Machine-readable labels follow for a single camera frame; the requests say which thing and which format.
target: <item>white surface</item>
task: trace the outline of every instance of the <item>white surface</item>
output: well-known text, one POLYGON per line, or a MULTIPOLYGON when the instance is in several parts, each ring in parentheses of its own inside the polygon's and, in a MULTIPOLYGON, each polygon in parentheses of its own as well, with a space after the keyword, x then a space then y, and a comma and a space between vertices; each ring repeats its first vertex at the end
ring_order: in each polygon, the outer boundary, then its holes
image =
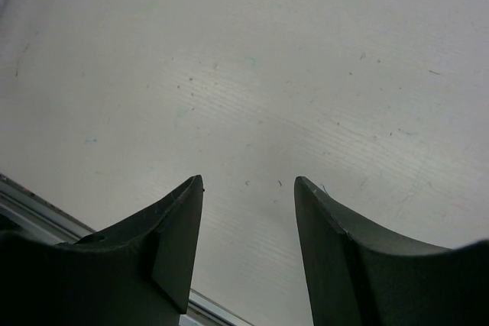
POLYGON ((312 324, 295 176, 416 239, 489 236, 488 15, 489 0, 10 0, 0 172, 94 228, 201 173, 193 288, 256 325, 312 324))

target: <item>table surface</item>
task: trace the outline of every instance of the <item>table surface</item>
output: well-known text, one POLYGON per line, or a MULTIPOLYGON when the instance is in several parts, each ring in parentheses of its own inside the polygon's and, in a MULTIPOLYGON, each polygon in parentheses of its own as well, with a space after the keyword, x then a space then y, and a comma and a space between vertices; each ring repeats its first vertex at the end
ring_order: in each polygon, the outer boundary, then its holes
POLYGON ((312 324, 293 181, 489 237, 489 0, 9 0, 0 172, 95 229, 202 174, 193 288, 312 324))

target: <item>black plastic piece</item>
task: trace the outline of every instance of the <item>black plastic piece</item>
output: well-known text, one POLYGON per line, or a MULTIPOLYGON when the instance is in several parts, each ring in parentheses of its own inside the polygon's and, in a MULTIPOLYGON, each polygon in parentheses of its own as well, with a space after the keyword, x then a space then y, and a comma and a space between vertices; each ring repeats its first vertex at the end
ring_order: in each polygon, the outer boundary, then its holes
POLYGON ((404 237, 304 177, 295 201, 315 326, 489 324, 489 241, 449 250, 404 237))
POLYGON ((0 224, 0 324, 177 326, 186 312, 202 178, 76 244, 0 224))

